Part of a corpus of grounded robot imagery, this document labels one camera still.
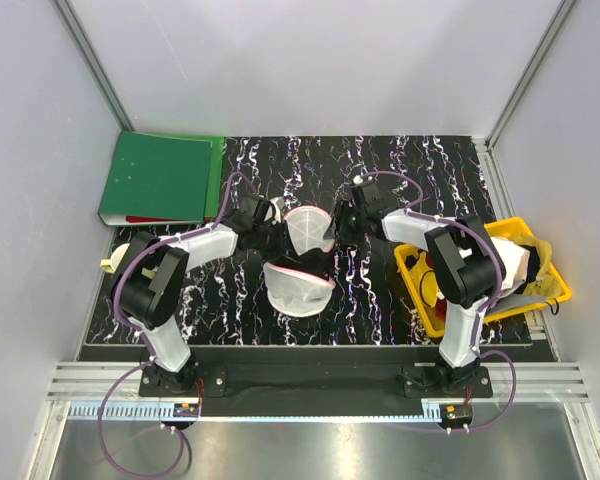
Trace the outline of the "black bra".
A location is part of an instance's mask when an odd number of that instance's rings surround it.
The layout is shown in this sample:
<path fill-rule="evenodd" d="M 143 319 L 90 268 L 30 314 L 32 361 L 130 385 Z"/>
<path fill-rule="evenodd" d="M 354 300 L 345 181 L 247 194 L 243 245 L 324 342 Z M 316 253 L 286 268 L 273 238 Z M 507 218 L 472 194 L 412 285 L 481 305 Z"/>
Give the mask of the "black bra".
<path fill-rule="evenodd" d="M 311 249 L 302 255 L 287 255 L 273 261 L 280 268 L 292 270 L 327 280 L 333 276 L 333 256 L 319 248 Z"/>

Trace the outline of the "white pink mesh laundry bag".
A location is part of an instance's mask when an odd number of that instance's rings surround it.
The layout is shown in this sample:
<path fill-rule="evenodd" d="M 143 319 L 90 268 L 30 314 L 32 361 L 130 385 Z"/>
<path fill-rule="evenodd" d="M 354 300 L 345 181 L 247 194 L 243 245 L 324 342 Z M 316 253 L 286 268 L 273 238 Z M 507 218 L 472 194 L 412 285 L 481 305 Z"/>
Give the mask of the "white pink mesh laundry bag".
<path fill-rule="evenodd" d="M 290 249 L 263 264 L 269 303 L 289 317 L 317 315 L 326 308 L 335 288 L 331 273 L 335 241 L 324 237 L 332 218 L 317 206 L 299 206 L 283 213 L 282 198 L 272 203 L 276 224 L 285 228 L 285 244 Z"/>

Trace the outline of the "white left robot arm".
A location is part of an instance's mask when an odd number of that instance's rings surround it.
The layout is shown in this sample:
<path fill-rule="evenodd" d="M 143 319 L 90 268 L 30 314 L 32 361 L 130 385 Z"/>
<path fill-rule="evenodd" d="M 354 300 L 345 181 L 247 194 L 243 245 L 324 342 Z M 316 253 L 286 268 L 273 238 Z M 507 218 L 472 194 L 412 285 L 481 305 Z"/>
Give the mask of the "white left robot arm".
<path fill-rule="evenodd" d="M 286 242 L 279 200 L 247 195 L 237 209 L 202 228 L 171 237 L 134 235 L 109 258 L 115 315 L 140 332 L 149 364 L 143 380 L 183 396 L 200 385 L 196 360 L 175 313 L 186 274 L 244 250 L 280 253 Z"/>

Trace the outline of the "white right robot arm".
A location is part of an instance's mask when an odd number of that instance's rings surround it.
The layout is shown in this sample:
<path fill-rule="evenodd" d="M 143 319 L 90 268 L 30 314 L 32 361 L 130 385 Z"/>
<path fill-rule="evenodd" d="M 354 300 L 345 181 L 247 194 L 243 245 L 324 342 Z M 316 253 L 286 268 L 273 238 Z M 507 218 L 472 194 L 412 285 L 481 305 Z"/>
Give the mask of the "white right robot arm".
<path fill-rule="evenodd" d="M 447 303 L 445 331 L 435 366 L 414 384 L 450 397 L 460 394 L 477 374 L 480 329 L 506 275 L 484 223 L 475 215 L 449 218 L 395 208 L 370 177 L 352 183 L 350 193 L 349 200 L 336 203 L 324 236 L 346 245 L 369 236 L 429 255 Z"/>

